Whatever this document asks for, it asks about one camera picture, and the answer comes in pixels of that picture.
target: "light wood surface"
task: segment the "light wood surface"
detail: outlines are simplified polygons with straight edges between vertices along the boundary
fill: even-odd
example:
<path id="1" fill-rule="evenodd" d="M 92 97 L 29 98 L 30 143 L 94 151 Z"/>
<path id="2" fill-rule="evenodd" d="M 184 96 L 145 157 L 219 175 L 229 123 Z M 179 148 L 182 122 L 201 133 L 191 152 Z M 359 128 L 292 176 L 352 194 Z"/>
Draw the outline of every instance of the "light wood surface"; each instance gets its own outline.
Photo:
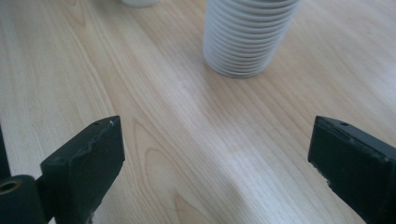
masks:
<path id="1" fill-rule="evenodd" d="M 0 1 L 14 175 L 120 115 L 126 162 L 94 223 L 363 223 L 306 160 L 316 115 L 396 146 L 396 2 L 304 0 L 248 79 L 203 59 L 205 1 Z"/>

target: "white stacked plates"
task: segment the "white stacked plates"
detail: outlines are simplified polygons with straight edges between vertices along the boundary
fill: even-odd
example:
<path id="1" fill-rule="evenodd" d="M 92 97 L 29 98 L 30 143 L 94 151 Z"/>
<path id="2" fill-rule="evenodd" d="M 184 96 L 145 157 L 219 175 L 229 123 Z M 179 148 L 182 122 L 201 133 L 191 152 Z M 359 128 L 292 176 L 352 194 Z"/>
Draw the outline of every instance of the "white stacked plates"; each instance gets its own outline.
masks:
<path id="1" fill-rule="evenodd" d="M 206 62 L 227 77 L 265 69 L 300 0 L 207 0 Z"/>

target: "white plate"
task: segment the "white plate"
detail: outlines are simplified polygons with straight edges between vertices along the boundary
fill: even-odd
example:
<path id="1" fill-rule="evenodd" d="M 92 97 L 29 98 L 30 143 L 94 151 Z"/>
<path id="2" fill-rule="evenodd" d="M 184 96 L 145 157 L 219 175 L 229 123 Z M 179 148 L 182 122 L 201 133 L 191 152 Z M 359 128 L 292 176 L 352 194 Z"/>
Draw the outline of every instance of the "white plate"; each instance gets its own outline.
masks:
<path id="1" fill-rule="evenodd" d="M 238 26 L 224 20 L 222 17 L 218 17 L 216 15 L 207 16 L 207 24 L 212 27 L 216 27 L 216 29 L 220 29 L 224 32 L 229 33 L 230 35 L 239 36 L 243 38 L 249 39 L 265 39 L 270 38 L 279 34 L 283 34 L 287 31 L 287 24 L 282 24 L 282 26 L 278 26 L 278 29 L 262 29 L 263 33 L 250 33 L 247 32 L 247 29 L 239 29 Z"/>
<path id="2" fill-rule="evenodd" d="M 278 42 L 280 42 L 283 39 L 283 36 L 282 36 L 282 38 L 274 39 L 272 41 L 268 41 L 268 42 L 262 43 L 262 44 L 241 43 L 240 41 L 232 40 L 232 38 L 230 38 L 228 35 L 224 35 L 223 33 L 219 33 L 218 31 L 212 30 L 212 28 L 209 27 L 209 25 L 206 26 L 206 28 L 205 28 L 204 36 L 207 36 L 207 35 L 213 35 L 215 38 L 219 39 L 220 41 L 226 42 L 232 46 L 235 46 L 238 48 L 243 48 L 243 49 L 264 49 L 264 48 L 268 48 L 268 46 L 271 46 L 271 45 L 277 45 Z"/>
<path id="3" fill-rule="evenodd" d="M 265 58 L 269 57 L 271 55 L 273 49 L 267 50 L 262 54 L 262 56 L 258 57 L 241 57 L 241 56 L 235 56 L 230 53 L 227 53 L 224 51 L 224 49 L 219 48 L 219 46 L 216 46 L 213 42 L 210 42 L 210 40 L 205 41 L 205 49 L 210 50 L 210 52 L 219 58 L 222 58 L 224 61 L 228 63 L 233 63 L 233 64 L 243 64 L 243 65 L 253 65 L 255 63 L 259 63 L 262 60 L 265 60 Z"/>
<path id="4" fill-rule="evenodd" d="M 250 21 L 250 20 L 243 20 L 241 18 L 235 17 L 230 13 L 225 12 L 220 6 L 218 6 L 216 3 L 212 3 L 212 1 L 209 1 L 207 4 L 207 10 L 206 10 L 206 16 L 209 14 L 215 13 L 224 20 L 229 21 L 231 23 L 236 23 L 245 27 L 249 28 L 265 28 L 265 27 L 271 27 L 275 25 L 279 25 L 282 23 L 285 23 L 289 21 L 293 14 L 290 14 L 289 16 L 280 19 L 280 20 L 275 20 L 275 21 Z"/>
<path id="5" fill-rule="evenodd" d="M 227 45 L 226 43 L 218 41 L 217 39 L 214 39 L 211 36 L 208 36 L 206 38 L 206 41 L 208 41 L 210 44 L 212 44 L 213 47 L 216 48 L 217 50 L 220 50 L 226 54 L 231 54 L 235 57 L 243 57 L 243 58 L 261 57 L 267 51 L 272 50 L 273 48 L 276 47 L 276 45 L 273 45 L 273 46 L 269 46 L 267 49 L 262 49 L 257 52 L 254 52 L 254 51 L 252 51 L 252 49 L 241 49 L 241 48 L 236 48 L 236 47 Z"/>
<path id="6" fill-rule="evenodd" d="M 241 20 L 246 20 L 246 21 L 278 21 L 294 13 L 294 10 L 291 10 L 284 13 L 277 13 L 273 15 L 255 15 L 255 14 L 236 10 L 233 7 L 229 7 L 227 5 L 222 4 L 222 2 L 220 1 L 214 1 L 212 2 L 212 4 L 213 6 L 218 6 L 218 8 L 221 8 L 225 13 L 228 13 Z"/>
<path id="7" fill-rule="evenodd" d="M 284 7 L 298 0 L 236 0 L 237 2 L 250 7 Z"/>
<path id="8" fill-rule="evenodd" d="M 228 62 L 224 61 L 222 58 L 215 57 L 214 55 L 211 55 L 211 54 L 208 54 L 208 57 L 210 57 L 209 59 L 212 61 L 212 63 L 215 63 L 218 66 L 228 69 L 228 70 L 245 69 L 245 71 L 246 70 L 251 71 L 252 69 L 253 70 L 257 69 L 258 67 L 263 65 L 264 62 L 266 62 L 265 60 L 263 60 L 259 63 L 255 63 L 252 65 L 240 65 L 240 64 L 234 64 L 234 63 L 228 63 Z"/>
<path id="9" fill-rule="evenodd" d="M 268 46 L 263 47 L 263 48 L 254 48 L 254 47 L 251 47 L 251 46 L 248 47 L 248 48 L 240 48 L 240 47 L 237 47 L 237 46 L 233 45 L 232 43 L 230 43 L 228 41 L 224 41 L 224 40 L 222 40 L 220 38 L 216 38 L 214 35 L 209 35 L 207 37 L 207 39 L 218 43 L 219 45 L 221 45 L 225 49 L 232 50 L 232 51 L 235 51 L 235 52 L 243 52 L 243 53 L 250 53 L 250 54 L 256 54 L 256 53 L 260 54 L 260 53 L 263 53 L 263 52 L 267 51 L 268 49 L 272 49 L 272 48 L 274 48 L 274 47 L 276 47 L 278 45 L 278 42 L 274 42 L 273 44 L 268 45 Z"/>
<path id="10" fill-rule="evenodd" d="M 241 3 L 240 1 L 219 0 L 219 2 L 223 3 L 224 5 L 233 7 L 236 10 L 257 15 L 280 14 L 287 11 L 295 10 L 300 3 L 299 1 L 295 1 L 290 3 L 289 5 L 285 5 L 282 7 L 252 7 Z"/>
<path id="11" fill-rule="evenodd" d="M 264 63 L 261 67 L 259 67 L 257 70 L 253 71 L 253 72 L 248 72 L 248 73 L 241 73 L 241 72 L 234 72 L 234 71 L 230 71 L 227 69 L 223 69 L 219 66 L 217 66 L 215 63 L 213 63 L 213 61 L 210 60 L 210 58 L 206 58 L 206 55 L 204 53 L 204 57 L 205 60 L 207 62 L 207 64 L 209 64 L 210 67 L 212 67 L 216 72 L 226 76 L 226 77 L 253 77 L 258 75 L 259 73 L 262 72 L 262 70 L 265 69 L 265 67 L 268 65 L 268 62 Z"/>
<path id="12" fill-rule="evenodd" d="M 209 32 L 217 32 L 219 33 L 219 35 L 227 36 L 232 41 L 238 43 L 244 43 L 244 44 L 252 44 L 252 45 L 260 45 L 260 44 L 264 45 L 266 43 L 274 42 L 279 38 L 283 38 L 284 35 L 283 33 L 279 33 L 277 35 L 270 36 L 267 38 L 246 38 L 246 37 L 235 36 L 233 35 L 233 32 L 230 32 L 228 29 L 224 27 L 221 28 L 221 26 L 217 24 L 207 23 L 206 26 Z"/>

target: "table surface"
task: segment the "table surface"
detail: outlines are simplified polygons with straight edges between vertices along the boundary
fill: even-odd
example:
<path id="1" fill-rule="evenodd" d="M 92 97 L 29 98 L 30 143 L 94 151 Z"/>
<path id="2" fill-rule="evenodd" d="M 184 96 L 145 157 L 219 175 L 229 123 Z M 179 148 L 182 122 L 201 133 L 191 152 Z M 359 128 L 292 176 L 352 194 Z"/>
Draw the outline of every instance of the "table surface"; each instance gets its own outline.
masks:
<path id="1" fill-rule="evenodd" d="M 363 223 L 307 162 L 316 115 L 396 146 L 396 2 L 304 0 L 269 67 L 221 76 L 205 1 L 0 1 L 11 171 L 120 115 L 126 162 L 94 223 Z"/>

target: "wood grain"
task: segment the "wood grain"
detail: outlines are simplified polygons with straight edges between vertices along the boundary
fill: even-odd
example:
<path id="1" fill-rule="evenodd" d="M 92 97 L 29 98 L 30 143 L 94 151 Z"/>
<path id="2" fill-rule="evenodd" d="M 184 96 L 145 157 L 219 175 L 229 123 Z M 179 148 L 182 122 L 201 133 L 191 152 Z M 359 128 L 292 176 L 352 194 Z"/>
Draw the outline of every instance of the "wood grain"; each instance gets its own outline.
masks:
<path id="1" fill-rule="evenodd" d="M 14 175 L 120 115 L 126 162 L 94 223 L 363 223 L 306 161 L 315 115 L 396 146 L 395 1 L 304 0 L 270 66 L 203 59 L 205 1 L 0 1 Z"/>

